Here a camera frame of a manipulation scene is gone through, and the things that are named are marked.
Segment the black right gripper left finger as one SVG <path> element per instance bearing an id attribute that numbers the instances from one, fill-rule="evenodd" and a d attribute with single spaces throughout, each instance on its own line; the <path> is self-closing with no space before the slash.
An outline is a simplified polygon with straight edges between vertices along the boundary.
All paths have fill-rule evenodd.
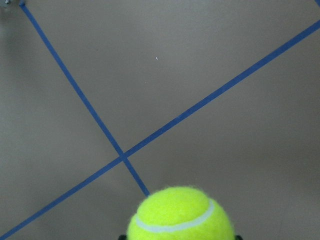
<path id="1" fill-rule="evenodd" d="M 120 235 L 118 237 L 118 240 L 127 240 L 127 236 L 126 235 Z"/>

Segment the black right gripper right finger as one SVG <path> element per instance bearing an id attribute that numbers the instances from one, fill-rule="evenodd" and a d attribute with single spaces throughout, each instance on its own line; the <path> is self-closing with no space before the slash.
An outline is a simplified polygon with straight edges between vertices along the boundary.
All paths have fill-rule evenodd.
<path id="1" fill-rule="evenodd" d="M 240 235 L 236 235 L 235 240 L 243 240 L 243 238 Z"/>

